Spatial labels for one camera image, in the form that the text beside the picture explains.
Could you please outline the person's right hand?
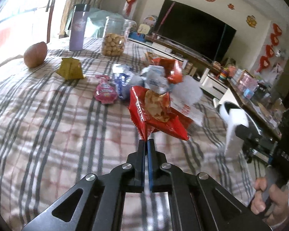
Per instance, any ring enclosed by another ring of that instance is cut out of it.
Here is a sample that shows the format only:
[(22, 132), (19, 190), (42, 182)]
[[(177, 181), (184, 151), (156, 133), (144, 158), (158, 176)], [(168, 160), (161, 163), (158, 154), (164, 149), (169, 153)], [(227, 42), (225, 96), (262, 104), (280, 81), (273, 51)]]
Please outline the person's right hand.
[[(266, 204), (262, 198), (263, 192), (267, 189), (267, 179), (265, 177), (257, 178), (254, 188), (256, 193), (251, 201), (251, 211), (258, 215), (265, 211)], [(289, 215), (289, 190), (285, 187), (283, 190), (278, 188), (275, 184), (269, 188), (269, 198), (274, 205), (271, 214), (264, 219), (266, 224), (271, 228), (280, 226)]]

